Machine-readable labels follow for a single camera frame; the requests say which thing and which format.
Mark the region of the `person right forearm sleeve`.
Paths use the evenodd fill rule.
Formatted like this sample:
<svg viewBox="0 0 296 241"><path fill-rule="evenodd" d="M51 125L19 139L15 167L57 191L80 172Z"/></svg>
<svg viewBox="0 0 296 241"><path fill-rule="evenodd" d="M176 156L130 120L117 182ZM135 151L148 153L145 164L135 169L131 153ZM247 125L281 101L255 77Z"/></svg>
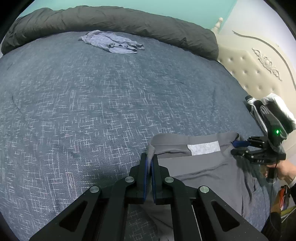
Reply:
<svg viewBox="0 0 296 241"><path fill-rule="evenodd" d="M295 202L295 175L292 177L285 177L285 182L288 184L290 195ZM266 220L265 225L261 231L268 240L281 239L281 209L280 209L280 194L276 196L274 205L271 208L269 218Z"/></svg>

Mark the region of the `person right hand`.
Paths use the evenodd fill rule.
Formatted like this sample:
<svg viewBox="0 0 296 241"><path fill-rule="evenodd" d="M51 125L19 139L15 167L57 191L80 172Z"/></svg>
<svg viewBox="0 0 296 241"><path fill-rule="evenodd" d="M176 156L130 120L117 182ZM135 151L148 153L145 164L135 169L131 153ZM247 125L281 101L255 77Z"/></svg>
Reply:
<svg viewBox="0 0 296 241"><path fill-rule="evenodd" d="M260 172L267 177L269 168L277 168L277 176L280 180L284 180L287 184L291 184L296 176L295 165L289 160L280 161L277 164L260 166Z"/></svg>

